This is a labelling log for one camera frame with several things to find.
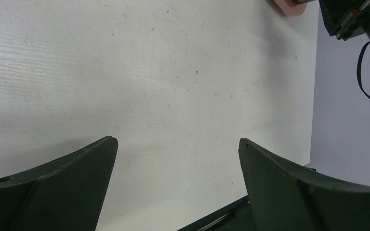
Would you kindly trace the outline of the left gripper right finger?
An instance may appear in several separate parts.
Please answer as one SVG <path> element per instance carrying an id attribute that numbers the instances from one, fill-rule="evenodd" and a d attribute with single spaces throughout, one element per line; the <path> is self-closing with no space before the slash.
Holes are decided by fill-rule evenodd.
<path id="1" fill-rule="evenodd" d="M 238 155 L 258 231 L 370 231 L 370 186 L 332 178 L 243 138 Z"/>

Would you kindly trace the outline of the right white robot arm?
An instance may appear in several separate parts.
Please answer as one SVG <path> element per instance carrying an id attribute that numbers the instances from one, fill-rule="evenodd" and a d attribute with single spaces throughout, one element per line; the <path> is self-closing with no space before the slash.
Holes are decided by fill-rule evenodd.
<path id="1" fill-rule="evenodd" d="M 370 95 L 363 88 L 361 77 L 363 57 L 367 48 L 370 48 L 370 0 L 320 0 L 319 5 L 330 36 L 344 41 L 363 34 L 369 38 L 361 48 L 356 76 L 360 90 L 370 100 Z"/>

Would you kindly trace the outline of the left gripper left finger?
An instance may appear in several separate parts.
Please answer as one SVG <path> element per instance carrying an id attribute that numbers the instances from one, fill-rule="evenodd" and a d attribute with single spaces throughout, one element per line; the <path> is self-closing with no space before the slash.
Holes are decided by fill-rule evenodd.
<path id="1" fill-rule="evenodd" d="M 96 229 L 118 151 L 106 136 L 38 167 L 0 178 L 0 231 Z"/>

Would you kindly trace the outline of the pink three-tier shelf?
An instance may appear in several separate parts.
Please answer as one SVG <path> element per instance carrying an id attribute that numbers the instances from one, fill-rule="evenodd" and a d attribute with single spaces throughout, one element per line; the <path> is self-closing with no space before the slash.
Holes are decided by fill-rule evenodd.
<path id="1" fill-rule="evenodd" d="M 306 10 L 307 0 L 266 0 L 278 14 L 284 17 L 297 17 Z"/>

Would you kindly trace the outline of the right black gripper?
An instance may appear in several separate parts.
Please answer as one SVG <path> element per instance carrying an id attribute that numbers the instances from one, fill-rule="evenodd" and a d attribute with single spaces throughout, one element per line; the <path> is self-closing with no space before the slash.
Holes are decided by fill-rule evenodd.
<path id="1" fill-rule="evenodd" d="M 365 34 L 370 23 L 370 0 L 320 0 L 328 34 L 338 40 Z"/>

